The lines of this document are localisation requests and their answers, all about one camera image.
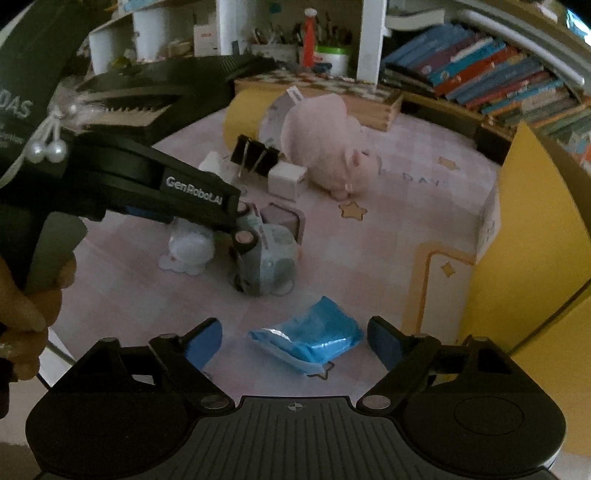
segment white box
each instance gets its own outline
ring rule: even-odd
[[[196,57],[218,55],[217,29],[215,25],[195,25],[193,27]]]
[[[295,202],[308,188],[307,173],[305,167],[280,161],[269,171],[269,193]]]
[[[272,43],[269,45],[252,45],[251,51],[254,55],[261,55],[269,59],[297,63],[297,46]]]

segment book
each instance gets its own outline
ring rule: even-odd
[[[413,51],[398,59],[396,64],[403,67],[410,67],[414,63],[429,58],[433,53],[451,47],[454,43],[466,38],[469,34],[470,33],[461,25],[454,25],[445,35],[429,40],[419,48],[415,48]]]
[[[396,31],[417,31],[445,23],[445,9],[419,12],[413,15],[387,15],[386,28]]]
[[[405,72],[406,69],[403,67],[397,68],[401,69],[401,71],[397,69],[395,70],[392,68],[386,68],[382,74],[382,81],[395,88],[410,90],[420,95],[428,94],[430,97],[435,97],[433,87],[431,87],[429,83],[410,76],[407,72]]]
[[[479,78],[490,73],[499,64],[503,63],[504,61],[507,61],[508,59],[517,54],[517,49],[514,47],[503,48],[503,50],[498,51],[490,57],[474,62],[472,65],[462,70],[454,77],[441,83],[435,88],[435,93],[437,93],[440,96],[446,95],[471,80],[478,81]]]
[[[446,65],[442,69],[429,75],[427,78],[433,84],[433,86],[436,87],[441,83],[445,82],[446,80],[457,75],[462,70],[467,69],[473,63],[488,58],[491,55],[494,55],[495,53],[503,50],[505,47],[505,42],[503,42],[502,40],[493,40],[492,42],[485,44],[476,52],[471,53],[470,55],[462,58],[457,62]]]
[[[534,85],[536,83],[543,82],[545,80],[548,80],[549,78],[549,72],[541,71],[534,73],[533,75],[529,75],[522,80],[517,80],[516,82],[511,81],[508,85],[502,85],[498,90],[494,90],[493,92],[489,92],[481,97],[472,100],[471,102],[468,102],[465,105],[465,107],[470,110],[475,110],[481,105],[503,100],[512,93],[520,92],[523,89],[526,89],[529,85]]]
[[[566,87],[560,87],[556,90],[546,90],[545,92],[541,92],[537,95],[529,97],[526,100],[514,102],[514,108],[506,109],[504,112],[495,115],[494,118],[496,118],[497,122],[506,124],[509,118],[524,116],[529,112],[539,110],[547,105],[551,105],[554,102],[558,102],[569,97],[570,92]]]
[[[591,109],[585,108],[581,112],[578,112],[574,115],[565,116],[564,118],[561,118],[560,120],[558,120],[556,122],[545,125],[544,127],[541,127],[539,129],[539,131],[545,135],[551,135],[551,134],[563,129],[564,127],[568,127],[569,125],[575,124],[579,120],[581,120],[585,117],[588,117],[589,115],[591,115]]]
[[[539,94],[550,92],[556,92],[558,87],[562,87],[564,82],[562,80],[548,80],[540,84],[539,86],[533,86],[526,90],[525,92],[519,93],[511,98],[507,98],[505,100],[501,100],[500,102],[494,103],[491,106],[483,108],[480,112],[483,115],[490,115],[490,116],[497,116],[503,112],[513,110],[514,108],[519,108],[522,106],[522,103],[526,100],[529,100],[532,97],[535,97]]]
[[[479,40],[476,43],[474,43],[474,45],[470,45],[469,47],[466,47],[463,50],[460,50],[458,53],[456,53],[450,59],[450,63],[457,63],[460,60],[465,59],[468,55],[472,55],[473,53],[475,53],[478,50],[480,50],[482,47],[485,47],[489,43],[492,43],[492,42],[493,42],[492,37],[483,38],[482,40]]]
[[[563,100],[558,100],[557,102],[540,107],[536,110],[532,110],[531,112],[515,115],[511,118],[508,118],[504,122],[504,124],[506,127],[518,125],[519,122],[527,122],[529,124],[532,124],[533,122],[537,122],[544,118],[548,118],[549,116],[555,115],[559,112],[563,112],[569,108],[572,108],[574,105],[577,105],[576,99],[570,97],[565,98]]]
[[[434,54],[441,53],[442,51],[446,51],[448,48],[452,47],[453,45],[457,44],[458,42],[468,38],[471,33],[472,32],[470,32],[468,30],[450,33],[448,37],[442,38],[440,40],[440,42],[431,50],[426,51],[425,53],[422,53],[418,57],[416,54],[413,54],[414,59],[407,65],[408,68],[413,68],[415,65],[425,62],[425,60],[429,59]],[[406,64],[407,58],[405,57],[402,61]]]
[[[497,79],[499,76],[503,74],[503,72],[509,71],[511,68],[514,68],[515,65],[519,64],[525,59],[525,54],[518,53],[517,55],[514,55],[506,59],[504,62],[496,64],[494,69],[490,70],[489,72],[486,72],[480,77],[477,77],[473,80],[470,80],[469,82],[466,82],[463,85],[460,85],[455,90],[449,92],[446,95],[446,98],[448,100],[455,100],[457,98],[465,96],[466,94],[472,92],[474,89],[477,89],[482,85],[486,85],[491,80]]]
[[[505,62],[504,66],[497,67],[495,74],[484,82],[479,82],[476,86],[459,96],[456,100],[460,105],[465,105],[470,100],[474,100],[487,92],[499,88],[506,82],[514,80],[520,75],[531,75],[542,70],[543,66],[538,60],[532,57],[523,58],[515,56]]]
[[[591,116],[586,116],[577,120],[576,122],[566,125],[561,129],[550,133],[548,136],[553,138],[554,140],[560,140],[562,142],[569,141],[569,138],[572,133],[576,133],[579,135],[584,134],[591,130]]]
[[[469,36],[468,38],[461,40],[460,42],[456,43],[455,45],[452,45],[451,47],[449,47],[446,50],[437,52],[436,54],[432,55],[424,62],[422,62],[418,65],[415,65],[415,66],[411,66],[411,68],[415,72],[417,72],[423,76],[430,75],[431,73],[435,72],[438,69],[443,68],[445,65],[450,63],[452,61],[452,57],[456,53],[458,53],[459,51],[463,50],[466,47],[469,47],[470,45],[474,45],[474,43],[476,43],[477,41],[479,41],[485,37],[486,37],[486,34],[483,32],[472,33],[472,35]]]
[[[382,59],[381,66],[382,68],[386,66],[388,63],[396,63],[399,59],[411,53],[413,50],[420,48],[425,43],[433,40],[434,38],[439,38],[443,35],[446,35],[449,30],[453,28],[453,24],[446,23],[443,25],[438,25],[436,27],[430,28],[426,32],[414,37],[411,41],[406,42],[402,47],[398,50],[394,50],[389,55],[386,55]]]
[[[559,120],[562,120],[563,118],[567,118],[569,116],[576,115],[577,113],[581,113],[584,110],[586,110],[587,108],[588,108],[587,105],[574,106],[568,110],[556,113],[553,116],[550,116],[548,118],[544,118],[543,120],[538,120],[538,121],[534,122],[531,125],[531,128],[539,129],[541,131],[541,129],[543,127],[546,127],[547,125],[551,125],[555,122],[558,122]]]

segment pearl bead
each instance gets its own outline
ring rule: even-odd
[[[29,143],[27,147],[27,160],[31,163],[40,163],[45,158],[46,147],[45,143],[34,141]]]
[[[63,162],[68,155],[68,145],[63,140],[55,140],[47,147],[47,159],[51,163]]]

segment star print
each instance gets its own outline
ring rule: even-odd
[[[356,202],[339,205],[342,218],[354,218],[363,221],[363,216],[368,212],[366,209],[357,205]]]
[[[335,364],[333,362],[328,362],[326,364],[326,369],[324,370],[324,374],[316,374],[316,375],[308,375],[308,377],[310,378],[314,378],[314,377],[318,377],[321,380],[328,380],[329,379],[329,372],[335,367]]]
[[[456,270],[452,267],[452,264],[449,262],[443,265],[441,269],[443,270],[443,273],[445,273],[445,276],[447,278],[451,278],[451,276],[456,273]]]
[[[458,168],[456,162],[454,162],[453,160],[448,160],[446,158],[439,157],[439,160],[437,160],[437,163],[439,163],[440,165],[443,165],[445,168],[447,168],[448,170],[451,170],[451,171],[460,170],[460,168]]]

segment black binder clip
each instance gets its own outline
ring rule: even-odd
[[[232,153],[232,162],[240,165],[238,177],[244,169],[267,178],[270,170],[279,163],[279,150],[266,147],[265,144],[253,140],[246,135],[238,137],[238,144]]]

